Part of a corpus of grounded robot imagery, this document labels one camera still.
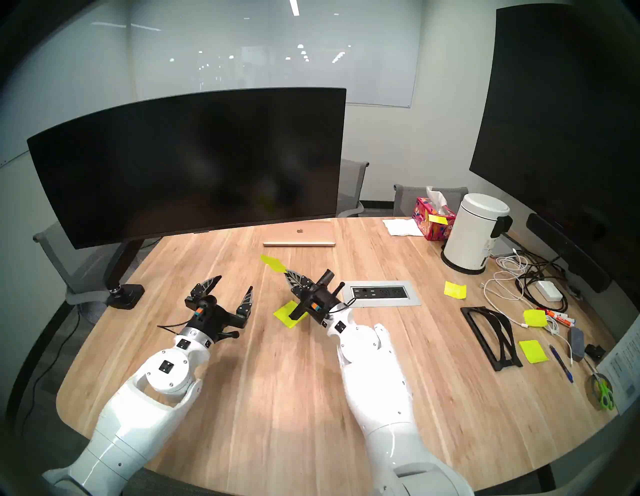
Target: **tv screen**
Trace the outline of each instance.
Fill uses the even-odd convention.
[[[499,9],[470,166],[563,231],[637,307],[639,83],[574,7]]]
[[[335,216],[346,90],[146,100],[28,139],[76,248]]]

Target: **marker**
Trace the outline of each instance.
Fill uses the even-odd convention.
[[[575,326],[575,319],[569,318],[567,314],[561,314],[560,312],[554,312],[553,310],[545,310],[545,313],[552,319],[555,319],[556,322],[560,322],[563,326]]]
[[[569,372],[569,370],[566,368],[566,365],[562,361],[562,358],[560,358],[560,355],[558,355],[558,352],[553,346],[549,345],[549,348],[551,348],[551,353],[554,354],[554,357],[556,358],[560,366],[563,368],[564,373],[566,374],[566,378],[569,379],[569,382],[571,384],[573,384],[573,376],[571,375],[571,372]]]

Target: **whiteboard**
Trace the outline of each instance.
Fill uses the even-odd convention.
[[[0,167],[40,131],[136,100],[327,86],[346,88],[348,103],[410,107],[421,15],[421,0],[100,4],[36,48],[5,85]]]
[[[298,16],[289,0],[137,2],[131,22],[151,28],[132,30],[138,98],[328,86],[411,106],[421,0],[292,1]]]

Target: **white cable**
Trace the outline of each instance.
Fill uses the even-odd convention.
[[[559,337],[569,346],[569,366],[573,365],[573,351],[571,350],[571,344],[562,336],[560,336],[560,329],[558,327],[558,323],[553,317],[547,316],[547,322],[545,329],[549,331],[549,334],[552,336]]]
[[[500,282],[500,281],[512,281],[514,279],[517,279],[518,277],[524,275],[527,272],[527,269],[529,268],[529,261],[525,257],[523,257],[522,255],[518,255],[516,250],[513,250],[513,253],[514,253],[513,255],[509,255],[508,257],[496,258],[495,263],[502,270],[498,272],[494,272],[493,277],[489,279],[487,282],[481,284],[480,286],[483,288],[484,297],[489,302],[489,304],[496,309],[497,312],[500,312],[502,315],[507,317],[512,323],[522,328],[528,328],[529,326],[526,325],[525,323],[516,322],[507,314],[505,314],[501,309],[496,307],[495,304],[491,300],[489,300],[489,296],[487,295],[487,293],[490,292],[491,294],[494,294],[498,298],[502,298],[503,300],[508,300],[508,301],[521,300],[521,301],[524,301],[531,308],[535,308],[533,305],[531,305],[529,300],[524,298],[524,287],[525,287],[524,284],[522,285],[520,294],[514,294]],[[498,277],[499,274],[507,274],[508,276]],[[488,289],[489,283],[491,282],[495,282],[498,286],[504,289],[507,293],[511,295],[511,298],[509,298],[508,296],[504,296],[494,291],[493,289]],[[571,351],[571,344],[569,344],[569,342],[566,339],[560,336],[560,330],[558,328],[558,324],[556,320],[549,316],[546,316],[546,318],[547,318],[547,325],[545,326],[545,329],[549,332],[549,334],[553,336],[558,336],[560,339],[564,340],[564,342],[569,345],[570,365],[573,365],[573,353]]]
[[[497,312],[500,312],[502,315],[504,315],[505,317],[507,317],[512,323],[523,327],[523,328],[528,328],[529,326],[526,325],[525,323],[522,322],[516,322],[515,320],[513,320],[511,317],[509,317],[507,314],[505,314],[501,309],[499,309],[490,299],[489,296],[487,295],[488,292],[496,295],[498,298],[502,298],[503,300],[508,300],[508,301],[518,301],[518,300],[523,300],[528,306],[530,306],[531,308],[533,308],[533,305],[531,305],[525,298],[524,298],[524,286],[522,286],[522,291],[521,293],[518,294],[513,294],[507,287],[505,287],[500,281],[512,281],[514,279],[517,279],[519,276],[523,275],[524,273],[527,272],[527,269],[529,268],[529,261],[521,256],[518,255],[516,250],[513,250],[513,255],[510,255],[508,257],[498,257],[497,259],[495,259],[495,262],[498,264],[498,267],[500,267],[502,270],[495,272],[493,274],[493,277],[491,279],[489,279],[487,282],[481,284],[480,286],[483,288],[483,294],[484,297],[486,298],[486,300],[489,302],[489,304],[496,309]],[[499,274],[508,274],[507,277],[497,277]],[[506,292],[508,292],[512,298],[509,298],[508,296],[503,296],[500,293],[492,290],[492,289],[488,289],[489,283],[491,282],[495,282],[498,286],[500,286],[502,289],[504,289]]]

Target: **paper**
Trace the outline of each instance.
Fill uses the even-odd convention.
[[[278,310],[276,310],[275,312],[273,312],[273,315],[275,315],[277,318],[279,318],[279,320],[281,320],[281,322],[286,325],[289,329],[291,329],[294,325],[296,325],[298,322],[300,322],[302,319],[304,319],[308,313],[304,313],[302,315],[302,317],[300,317],[297,321],[293,321],[291,319],[289,319],[289,314],[291,312],[293,312],[293,310],[298,306],[298,304],[291,300],[290,302],[288,302],[284,307],[280,307]]]
[[[596,369],[611,382],[618,413],[624,413],[640,396],[640,316]]]
[[[447,199],[439,191],[433,191],[431,186],[427,186],[427,196],[433,203],[433,207],[438,211],[438,214],[446,214],[445,205],[447,205]]]
[[[458,300],[464,300],[467,297],[467,286],[459,286],[458,284],[445,281],[444,294],[452,298],[457,298]]]
[[[282,262],[280,262],[278,259],[268,257],[267,255],[260,255],[260,260],[271,267],[274,272],[281,272],[284,274],[287,271],[287,268],[282,265]]]
[[[413,219],[386,219],[382,222],[391,236],[422,236],[422,231]]]
[[[439,215],[431,215],[429,214],[430,222],[437,222],[438,224],[448,225],[447,219],[445,217],[440,217]]]
[[[525,310],[522,315],[527,326],[544,327],[547,325],[547,315],[544,310]]]
[[[530,364],[538,364],[548,360],[542,346],[540,346],[540,343],[535,339],[531,341],[518,341],[518,344],[522,348],[522,351],[524,351],[524,356],[527,357]]]

